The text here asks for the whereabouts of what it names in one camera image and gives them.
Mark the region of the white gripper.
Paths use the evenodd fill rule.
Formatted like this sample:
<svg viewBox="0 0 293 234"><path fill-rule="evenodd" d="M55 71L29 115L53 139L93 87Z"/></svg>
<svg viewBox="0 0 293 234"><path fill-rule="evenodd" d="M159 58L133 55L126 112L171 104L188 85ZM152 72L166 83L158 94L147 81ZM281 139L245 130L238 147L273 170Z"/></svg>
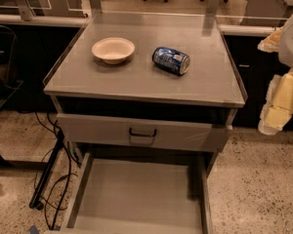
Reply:
<svg viewBox="0 0 293 234"><path fill-rule="evenodd" d="M258 44L266 53L277 53L279 61L293 68L293 14L284 24ZM293 116L293 69L274 75L262 108L258 130L267 136L280 132Z"/></svg>

